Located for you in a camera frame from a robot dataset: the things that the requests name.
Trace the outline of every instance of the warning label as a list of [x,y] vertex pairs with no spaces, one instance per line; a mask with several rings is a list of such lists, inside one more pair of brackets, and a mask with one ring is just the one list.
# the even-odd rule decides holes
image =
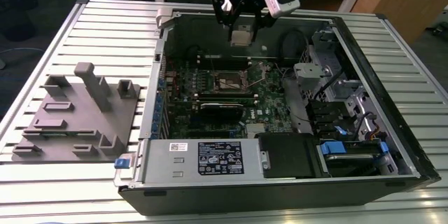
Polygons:
[[244,174],[242,142],[199,143],[199,174]]

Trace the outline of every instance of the floor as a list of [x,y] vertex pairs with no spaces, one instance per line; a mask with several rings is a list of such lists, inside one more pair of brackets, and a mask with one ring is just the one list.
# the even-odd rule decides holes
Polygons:
[[[39,0],[39,7],[28,11],[30,18],[38,28],[38,35],[23,42],[10,42],[0,35],[0,51],[18,47],[46,50],[74,7],[75,1]],[[208,4],[211,0],[170,1]],[[430,31],[426,31],[418,42],[412,45],[412,48],[442,85],[448,89],[448,72],[446,70],[448,65],[447,38],[435,37]],[[8,111],[40,57],[42,53],[35,50],[15,50],[0,54],[0,59],[7,64],[6,68],[0,70],[0,119]]]

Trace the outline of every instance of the blue latch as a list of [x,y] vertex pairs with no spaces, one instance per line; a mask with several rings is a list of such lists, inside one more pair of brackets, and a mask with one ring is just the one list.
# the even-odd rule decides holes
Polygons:
[[327,154],[344,154],[347,153],[343,142],[330,141],[320,145],[320,150],[324,155]]
[[130,169],[131,168],[131,159],[128,158],[118,158],[115,160],[115,169]]
[[386,142],[380,143],[380,147],[382,147],[383,153],[388,153],[390,152],[390,147],[387,147],[387,143]]
[[335,128],[339,131],[339,133],[342,133],[343,135],[348,134],[348,132],[343,128],[340,128],[339,126],[335,126]]

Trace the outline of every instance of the metal bracket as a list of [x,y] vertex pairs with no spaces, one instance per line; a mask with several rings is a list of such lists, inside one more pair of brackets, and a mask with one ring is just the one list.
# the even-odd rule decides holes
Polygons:
[[262,156],[262,167],[263,170],[270,170],[271,169],[271,162],[270,162],[270,154],[268,152],[260,152],[260,156]]
[[160,8],[158,10],[158,14],[156,14],[158,28],[159,29],[166,28],[170,25],[168,22],[172,20],[172,18],[174,18],[174,9],[172,8]]
[[[134,167],[134,163],[136,160],[136,153],[124,153],[120,155],[119,158],[124,158],[124,159],[131,159],[131,164],[130,166]],[[127,186],[130,183],[122,180],[122,170],[123,169],[116,169],[115,170],[115,175],[114,175],[114,185],[116,187],[119,186]]]
[[339,80],[334,84],[335,98],[347,99],[359,88],[362,82],[359,80]]

